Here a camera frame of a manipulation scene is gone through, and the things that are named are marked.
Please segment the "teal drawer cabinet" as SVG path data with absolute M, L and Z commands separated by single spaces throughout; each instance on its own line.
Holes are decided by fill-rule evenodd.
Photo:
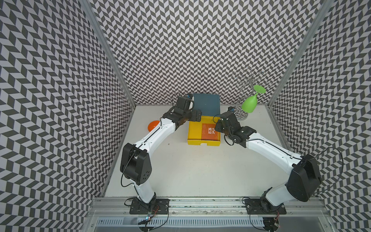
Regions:
M 214 117 L 220 114 L 220 96 L 217 94 L 193 94 L 194 110 L 201 110 L 202 116 Z

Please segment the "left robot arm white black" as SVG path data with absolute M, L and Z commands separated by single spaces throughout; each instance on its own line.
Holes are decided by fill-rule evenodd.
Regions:
M 159 145 L 187 121 L 201 120 L 201 111 L 194 109 L 193 94 L 180 96 L 177 102 L 159 119 L 159 124 L 135 144 L 127 143 L 122 149 L 120 171 L 134 184 L 137 198 L 152 204 L 156 194 L 148 179 L 152 173 L 151 156 Z

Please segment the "orange postcard pack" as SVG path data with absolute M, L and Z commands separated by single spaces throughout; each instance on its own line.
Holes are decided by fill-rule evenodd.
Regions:
M 203 123 L 202 124 L 202 140 L 218 141 L 218 132 L 215 131 L 215 124 Z

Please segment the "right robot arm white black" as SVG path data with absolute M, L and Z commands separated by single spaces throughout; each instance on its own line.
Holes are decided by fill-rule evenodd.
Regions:
M 283 203 L 298 200 L 307 202 L 322 183 L 319 166 L 314 156 L 299 155 L 263 137 L 255 129 L 241 126 L 236 115 L 227 111 L 219 115 L 215 130 L 232 141 L 255 151 L 275 163 L 288 175 L 288 180 L 266 190 L 258 201 L 259 209 L 267 213 Z

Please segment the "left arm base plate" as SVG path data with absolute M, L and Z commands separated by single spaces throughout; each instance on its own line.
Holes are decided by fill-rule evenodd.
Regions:
M 140 201 L 138 198 L 132 200 L 130 205 L 130 215 L 146 215 L 148 213 L 156 215 L 167 215 L 169 212 L 170 199 L 160 198 L 148 204 Z

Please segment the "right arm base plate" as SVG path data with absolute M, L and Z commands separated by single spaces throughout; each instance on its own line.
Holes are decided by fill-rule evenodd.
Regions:
M 287 211 L 284 204 L 273 206 L 269 202 L 261 199 L 244 198 L 242 200 L 249 215 L 286 215 Z

